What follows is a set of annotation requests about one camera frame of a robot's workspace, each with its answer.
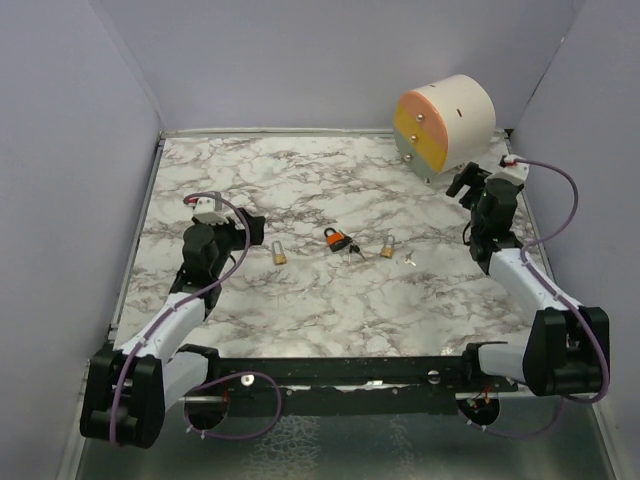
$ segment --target small brass padlock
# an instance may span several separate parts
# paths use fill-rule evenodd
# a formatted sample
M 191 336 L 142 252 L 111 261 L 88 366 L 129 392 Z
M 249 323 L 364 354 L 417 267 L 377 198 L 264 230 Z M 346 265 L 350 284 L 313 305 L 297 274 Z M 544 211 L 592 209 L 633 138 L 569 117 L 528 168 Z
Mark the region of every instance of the small brass padlock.
M 284 256 L 284 249 L 279 240 L 271 244 L 271 253 L 273 254 L 273 263 L 275 265 L 284 265 L 287 263 L 287 257 Z
M 387 235 L 387 238 L 384 240 L 384 245 L 382 246 L 382 250 L 380 250 L 380 256 L 384 258 L 393 257 L 393 247 L 396 245 L 396 237 L 393 235 Z

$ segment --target white wall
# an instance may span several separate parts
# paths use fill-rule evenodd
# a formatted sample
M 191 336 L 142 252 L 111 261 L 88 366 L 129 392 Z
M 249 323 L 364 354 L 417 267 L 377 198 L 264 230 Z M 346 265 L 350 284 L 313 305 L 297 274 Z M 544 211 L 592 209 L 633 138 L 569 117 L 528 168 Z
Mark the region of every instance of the white wall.
M 588 0 L 514 132 L 524 156 L 575 177 L 581 204 L 548 245 L 558 282 L 609 313 L 611 395 L 640 474 L 640 2 Z M 546 172 L 529 180 L 541 229 L 570 208 L 570 189 Z
M 159 122 L 86 0 L 0 2 L 0 478 L 48 479 Z
M 513 127 L 576 0 L 92 0 L 168 129 L 389 128 L 406 90 L 477 79 Z

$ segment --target screw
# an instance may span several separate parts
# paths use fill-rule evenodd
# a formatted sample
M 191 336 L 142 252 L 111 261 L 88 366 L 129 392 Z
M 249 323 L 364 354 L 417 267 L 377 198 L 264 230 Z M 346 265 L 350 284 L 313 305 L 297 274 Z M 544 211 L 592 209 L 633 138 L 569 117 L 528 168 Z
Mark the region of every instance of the screw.
M 437 385 L 440 383 L 440 372 L 437 370 L 429 370 L 427 373 L 427 379 L 429 379 L 429 383 L 431 385 Z
M 253 375 L 243 375 L 242 377 L 240 377 L 240 383 L 245 387 L 250 387 L 251 385 L 253 385 L 254 380 L 255 378 L 253 378 Z

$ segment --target white marble tabletop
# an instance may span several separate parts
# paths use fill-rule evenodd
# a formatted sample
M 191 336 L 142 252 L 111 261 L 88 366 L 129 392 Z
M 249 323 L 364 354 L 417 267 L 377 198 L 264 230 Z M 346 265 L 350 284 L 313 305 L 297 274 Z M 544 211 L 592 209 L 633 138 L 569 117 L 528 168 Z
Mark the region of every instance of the white marble tabletop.
M 496 135 L 475 161 L 495 168 L 506 153 Z M 116 346 L 166 299 L 190 225 L 182 198 L 212 190 L 265 215 L 265 242 L 251 248 L 186 343 L 227 357 L 448 355 L 468 342 L 525 343 L 533 319 L 462 244 L 469 212 L 444 193 L 452 176 L 425 185 L 385 136 L 168 139 Z M 326 227 L 353 236 L 367 260 L 349 265 L 346 254 L 331 253 Z M 514 231 L 533 235 L 522 199 Z M 388 233 L 397 239 L 392 259 L 379 256 Z M 284 246 L 284 266 L 273 264 L 274 240 Z M 415 266 L 405 263 L 409 253 Z

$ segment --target cylinder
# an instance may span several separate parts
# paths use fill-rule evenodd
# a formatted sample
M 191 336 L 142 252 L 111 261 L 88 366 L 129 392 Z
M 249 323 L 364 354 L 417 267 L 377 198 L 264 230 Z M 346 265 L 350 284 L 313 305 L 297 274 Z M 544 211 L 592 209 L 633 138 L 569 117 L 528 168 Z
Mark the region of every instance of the cylinder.
M 486 152 L 495 126 L 491 98 L 466 75 L 406 92 L 393 118 L 402 158 L 429 180 Z

